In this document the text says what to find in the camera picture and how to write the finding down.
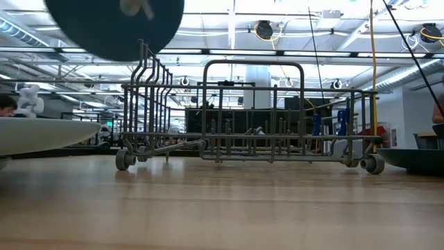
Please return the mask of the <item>dark teal plate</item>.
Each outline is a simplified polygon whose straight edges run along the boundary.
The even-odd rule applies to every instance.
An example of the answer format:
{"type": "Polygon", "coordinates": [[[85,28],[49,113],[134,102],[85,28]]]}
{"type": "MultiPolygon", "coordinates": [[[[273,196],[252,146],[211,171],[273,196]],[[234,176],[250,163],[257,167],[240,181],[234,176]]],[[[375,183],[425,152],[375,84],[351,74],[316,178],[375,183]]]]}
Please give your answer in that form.
{"type": "Polygon", "coordinates": [[[62,32],[106,60],[139,59],[139,41],[157,54],[173,39],[185,0],[44,0],[62,32]]]}

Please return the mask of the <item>pale grey-green plate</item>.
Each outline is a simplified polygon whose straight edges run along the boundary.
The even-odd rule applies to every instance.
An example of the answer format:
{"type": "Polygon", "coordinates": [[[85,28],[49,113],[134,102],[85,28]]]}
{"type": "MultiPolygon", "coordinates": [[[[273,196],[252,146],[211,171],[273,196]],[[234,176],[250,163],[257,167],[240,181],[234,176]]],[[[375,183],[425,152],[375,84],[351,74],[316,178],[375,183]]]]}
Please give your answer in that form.
{"type": "Polygon", "coordinates": [[[100,129],[96,122],[0,117],[0,156],[59,149],[82,142],[100,129]]]}

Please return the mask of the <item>black workbench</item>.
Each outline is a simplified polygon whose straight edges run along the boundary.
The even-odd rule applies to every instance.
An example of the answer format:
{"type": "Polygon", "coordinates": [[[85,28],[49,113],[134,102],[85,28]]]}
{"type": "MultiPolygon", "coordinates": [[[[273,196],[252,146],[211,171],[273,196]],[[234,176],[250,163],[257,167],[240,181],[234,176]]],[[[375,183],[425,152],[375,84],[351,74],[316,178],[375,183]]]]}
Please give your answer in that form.
{"type": "MultiPolygon", "coordinates": [[[[306,133],[308,135],[313,134],[314,131],[314,121],[312,117],[314,116],[314,110],[305,111],[305,126],[306,133]]],[[[331,117],[332,110],[323,108],[316,110],[321,118],[331,117]]],[[[186,121],[186,133],[202,133],[202,110],[195,108],[187,108],[185,111],[185,121],[186,121]]],[[[300,121],[299,110],[284,110],[277,109],[276,119],[274,119],[272,109],[223,109],[221,111],[221,132],[225,133],[225,125],[231,129],[232,133],[244,134],[248,129],[258,129],[262,130],[259,133],[271,133],[271,128],[274,126],[275,134],[285,133],[287,130],[290,133],[296,134],[298,132],[298,125],[300,121]]],[[[218,133],[219,127],[219,110],[216,108],[210,108],[206,110],[206,122],[205,122],[205,132],[211,133],[212,128],[214,128],[215,133],[218,133]]]]}

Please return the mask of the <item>white pillar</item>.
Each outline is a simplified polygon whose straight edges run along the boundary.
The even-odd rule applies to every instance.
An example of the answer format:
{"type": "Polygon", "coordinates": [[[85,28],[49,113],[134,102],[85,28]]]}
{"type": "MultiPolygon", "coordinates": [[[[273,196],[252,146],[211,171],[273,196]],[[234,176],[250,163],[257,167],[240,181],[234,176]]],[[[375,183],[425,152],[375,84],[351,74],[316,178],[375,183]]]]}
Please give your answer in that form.
{"type": "MultiPolygon", "coordinates": [[[[271,87],[269,66],[246,65],[244,83],[254,83],[256,87],[271,87]]],[[[244,90],[245,109],[265,109],[271,107],[271,92],[268,90],[244,90]]]]}

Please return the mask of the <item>red box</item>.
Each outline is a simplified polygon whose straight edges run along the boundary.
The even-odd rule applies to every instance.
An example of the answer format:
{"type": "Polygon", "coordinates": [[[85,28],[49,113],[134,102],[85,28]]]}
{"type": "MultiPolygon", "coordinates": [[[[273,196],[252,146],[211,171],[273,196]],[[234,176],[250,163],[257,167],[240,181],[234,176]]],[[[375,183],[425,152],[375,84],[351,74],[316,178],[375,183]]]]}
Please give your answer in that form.
{"type": "MultiPolygon", "coordinates": [[[[388,135],[386,129],[383,126],[378,126],[376,131],[377,131],[377,136],[379,136],[380,139],[376,140],[375,145],[378,148],[389,148],[390,147],[390,145],[389,145],[389,135],[388,135]]],[[[365,130],[364,134],[365,135],[370,135],[370,129],[367,128],[365,130]]],[[[358,132],[357,135],[363,135],[363,131],[358,132]]],[[[365,142],[366,147],[370,145],[370,140],[365,139],[364,142],[365,142]]]]}

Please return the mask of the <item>dark blue shallow plate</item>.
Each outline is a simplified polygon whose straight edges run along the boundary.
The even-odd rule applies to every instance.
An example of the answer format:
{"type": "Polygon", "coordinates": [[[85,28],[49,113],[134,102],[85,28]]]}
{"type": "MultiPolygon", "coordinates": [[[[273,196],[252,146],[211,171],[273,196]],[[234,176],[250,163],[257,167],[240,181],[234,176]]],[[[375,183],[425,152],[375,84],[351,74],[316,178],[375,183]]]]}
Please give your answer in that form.
{"type": "Polygon", "coordinates": [[[417,174],[444,175],[444,151],[436,149],[377,149],[384,161],[417,174]]]}

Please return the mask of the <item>small wooden desk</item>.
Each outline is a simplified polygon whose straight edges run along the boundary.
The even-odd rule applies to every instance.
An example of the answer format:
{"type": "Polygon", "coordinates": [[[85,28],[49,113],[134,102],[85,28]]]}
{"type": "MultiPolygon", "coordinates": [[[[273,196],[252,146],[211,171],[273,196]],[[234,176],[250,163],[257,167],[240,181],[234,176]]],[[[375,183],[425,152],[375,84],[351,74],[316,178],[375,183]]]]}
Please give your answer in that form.
{"type": "Polygon", "coordinates": [[[414,133],[418,149],[440,149],[440,140],[435,133],[414,133]]]}

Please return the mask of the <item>person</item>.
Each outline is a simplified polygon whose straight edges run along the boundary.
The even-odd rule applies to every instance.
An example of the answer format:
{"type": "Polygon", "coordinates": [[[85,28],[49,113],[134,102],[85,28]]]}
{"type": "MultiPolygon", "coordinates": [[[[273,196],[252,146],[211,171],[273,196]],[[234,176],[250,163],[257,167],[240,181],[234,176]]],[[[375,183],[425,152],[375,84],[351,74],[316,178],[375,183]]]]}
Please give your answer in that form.
{"type": "Polygon", "coordinates": [[[441,94],[438,98],[439,106],[434,104],[434,109],[432,113],[432,121],[434,124],[444,123],[444,116],[441,114],[441,109],[444,111],[444,94],[441,94]]]}
{"type": "Polygon", "coordinates": [[[17,102],[10,96],[0,94],[0,117],[12,117],[17,109],[17,102]]]}

